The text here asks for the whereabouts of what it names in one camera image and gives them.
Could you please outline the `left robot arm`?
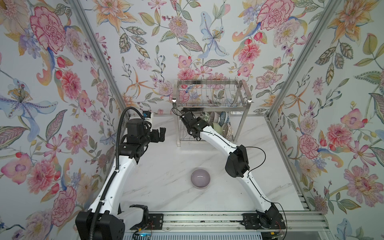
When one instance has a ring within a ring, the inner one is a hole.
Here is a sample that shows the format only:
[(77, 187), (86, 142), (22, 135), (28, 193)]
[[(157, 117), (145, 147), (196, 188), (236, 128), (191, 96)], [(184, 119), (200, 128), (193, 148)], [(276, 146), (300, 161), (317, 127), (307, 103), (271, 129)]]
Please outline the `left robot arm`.
[(166, 128), (152, 129), (143, 119), (126, 123), (126, 133), (116, 146), (115, 163), (99, 196), (85, 212), (79, 212), (75, 223), (82, 240), (121, 240), (125, 232), (138, 233), (150, 226), (145, 205), (121, 209), (123, 187), (137, 167), (150, 143), (165, 141)]

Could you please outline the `blue floral bowl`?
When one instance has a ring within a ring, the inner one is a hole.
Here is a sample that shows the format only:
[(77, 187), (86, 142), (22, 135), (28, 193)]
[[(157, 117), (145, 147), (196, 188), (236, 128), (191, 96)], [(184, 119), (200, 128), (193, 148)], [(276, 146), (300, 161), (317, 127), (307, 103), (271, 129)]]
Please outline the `blue floral bowl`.
[(220, 113), (219, 125), (222, 127), (224, 124), (228, 124), (230, 122), (230, 115), (228, 112)]

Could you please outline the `purple ribbed bowl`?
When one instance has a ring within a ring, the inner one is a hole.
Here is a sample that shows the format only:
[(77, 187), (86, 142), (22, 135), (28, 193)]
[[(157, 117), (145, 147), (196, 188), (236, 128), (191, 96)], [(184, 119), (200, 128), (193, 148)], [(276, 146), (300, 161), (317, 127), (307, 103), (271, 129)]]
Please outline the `purple ribbed bowl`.
[(217, 112), (211, 112), (210, 113), (210, 124), (219, 123), (219, 122), (220, 122), (220, 115)]

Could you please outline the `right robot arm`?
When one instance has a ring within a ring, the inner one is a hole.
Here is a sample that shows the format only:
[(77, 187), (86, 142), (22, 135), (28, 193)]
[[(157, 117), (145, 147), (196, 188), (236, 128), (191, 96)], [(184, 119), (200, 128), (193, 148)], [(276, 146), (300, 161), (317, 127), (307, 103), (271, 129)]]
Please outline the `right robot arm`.
[(247, 147), (236, 145), (225, 139), (200, 117), (192, 112), (181, 113), (178, 118), (187, 133), (196, 140), (204, 140), (227, 157), (225, 171), (237, 179), (252, 199), (256, 210), (242, 214), (241, 225), (247, 230), (286, 230), (287, 218), (280, 203), (272, 202), (263, 193), (252, 175)]

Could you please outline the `lilac plain bowl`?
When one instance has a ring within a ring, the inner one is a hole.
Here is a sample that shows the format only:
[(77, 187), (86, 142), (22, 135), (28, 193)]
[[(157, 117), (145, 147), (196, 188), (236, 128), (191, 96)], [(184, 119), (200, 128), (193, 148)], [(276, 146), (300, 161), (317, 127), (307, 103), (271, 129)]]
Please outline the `lilac plain bowl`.
[(206, 188), (211, 182), (211, 176), (205, 169), (195, 169), (191, 174), (191, 183), (197, 189)]

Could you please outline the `green leaf pattern bowl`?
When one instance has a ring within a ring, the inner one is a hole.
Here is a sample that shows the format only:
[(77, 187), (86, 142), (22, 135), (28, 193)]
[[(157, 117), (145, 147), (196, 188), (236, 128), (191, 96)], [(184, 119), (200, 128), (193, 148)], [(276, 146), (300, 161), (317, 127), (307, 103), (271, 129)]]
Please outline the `green leaf pattern bowl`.
[(208, 113), (208, 112), (202, 112), (200, 117), (207, 123), (210, 122), (210, 119), (211, 119), (211, 114)]

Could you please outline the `brown white patterned bowl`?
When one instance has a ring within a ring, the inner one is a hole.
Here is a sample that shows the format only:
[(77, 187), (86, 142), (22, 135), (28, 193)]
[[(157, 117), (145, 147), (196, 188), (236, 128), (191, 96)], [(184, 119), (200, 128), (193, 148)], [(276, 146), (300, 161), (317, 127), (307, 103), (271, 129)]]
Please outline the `brown white patterned bowl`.
[(222, 126), (222, 136), (229, 140), (233, 141), (234, 140), (234, 135), (233, 135), (233, 128), (230, 123), (224, 123)]

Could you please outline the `light green bowl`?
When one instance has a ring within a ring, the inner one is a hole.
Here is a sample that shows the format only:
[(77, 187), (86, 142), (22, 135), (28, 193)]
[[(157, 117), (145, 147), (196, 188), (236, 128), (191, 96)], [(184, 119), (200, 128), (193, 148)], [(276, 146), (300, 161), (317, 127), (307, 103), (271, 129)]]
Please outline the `light green bowl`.
[(219, 135), (223, 135), (223, 128), (218, 123), (212, 123), (212, 127)]

